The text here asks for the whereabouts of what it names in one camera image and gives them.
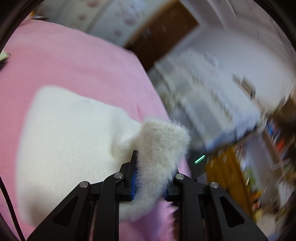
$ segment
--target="cable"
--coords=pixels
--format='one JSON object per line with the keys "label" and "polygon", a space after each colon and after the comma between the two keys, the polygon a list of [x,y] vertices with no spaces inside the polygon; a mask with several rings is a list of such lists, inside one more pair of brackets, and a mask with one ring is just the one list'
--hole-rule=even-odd
{"label": "cable", "polygon": [[13,221],[13,223],[15,225],[15,229],[16,229],[18,235],[19,235],[19,238],[20,238],[21,241],[26,241],[26,239],[25,239],[25,237],[24,237],[24,235],[22,233],[22,230],[20,228],[20,225],[18,223],[17,216],[15,215],[15,211],[13,209],[13,206],[12,206],[11,200],[9,198],[8,192],[6,190],[6,187],[4,186],[4,183],[3,183],[2,179],[1,179],[1,176],[0,176],[0,189],[1,189],[2,193],[3,193],[4,198],[5,198],[7,207],[9,209],[12,221]]}

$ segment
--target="metal screw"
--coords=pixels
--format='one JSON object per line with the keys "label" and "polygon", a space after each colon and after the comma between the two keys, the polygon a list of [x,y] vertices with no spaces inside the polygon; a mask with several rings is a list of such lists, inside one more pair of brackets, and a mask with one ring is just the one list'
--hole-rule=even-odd
{"label": "metal screw", "polygon": [[123,177],[123,174],[121,172],[117,172],[114,174],[114,177],[117,178],[117,179],[120,179]]}
{"label": "metal screw", "polygon": [[210,186],[211,186],[211,188],[218,188],[218,186],[219,186],[219,184],[218,183],[216,183],[216,182],[211,182],[210,183]]}
{"label": "metal screw", "polygon": [[81,183],[79,183],[79,187],[81,188],[86,188],[89,185],[89,183],[87,181],[83,181]]}
{"label": "metal screw", "polygon": [[183,179],[184,179],[184,175],[181,174],[181,173],[178,173],[178,174],[176,175],[176,178],[179,179],[179,180],[183,180]]}

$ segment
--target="pink blanket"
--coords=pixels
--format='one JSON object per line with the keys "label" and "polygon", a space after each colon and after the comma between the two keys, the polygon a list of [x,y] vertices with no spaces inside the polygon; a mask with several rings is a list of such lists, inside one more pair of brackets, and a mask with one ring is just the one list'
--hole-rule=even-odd
{"label": "pink blanket", "polygon": [[[16,214],[15,159],[26,111],[37,89],[57,85],[79,95],[123,108],[137,121],[168,119],[137,57],[118,46],[53,23],[31,20],[17,28],[5,46],[11,54],[0,71],[0,175]],[[183,161],[179,171],[189,174]],[[0,212],[16,233],[5,200]],[[159,201],[140,220],[120,224],[120,241],[174,240],[173,208]],[[22,222],[27,238],[34,227]]]}

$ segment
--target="green light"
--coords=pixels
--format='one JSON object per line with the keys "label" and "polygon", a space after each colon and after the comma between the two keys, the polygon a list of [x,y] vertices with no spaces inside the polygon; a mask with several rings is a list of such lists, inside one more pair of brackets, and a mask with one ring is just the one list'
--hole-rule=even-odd
{"label": "green light", "polygon": [[205,155],[203,155],[201,158],[199,158],[199,159],[197,159],[196,161],[195,161],[195,164],[197,164],[197,163],[199,163],[202,159],[204,159],[205,158]]}

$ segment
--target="wallpaper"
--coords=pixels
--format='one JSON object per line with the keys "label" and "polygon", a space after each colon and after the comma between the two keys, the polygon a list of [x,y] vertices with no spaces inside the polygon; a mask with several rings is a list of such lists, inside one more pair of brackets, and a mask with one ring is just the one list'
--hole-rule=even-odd
{"label": "wallpaper", "polygon": [[48,21],[124,46],[169,0],[45,0],[36,14]]}

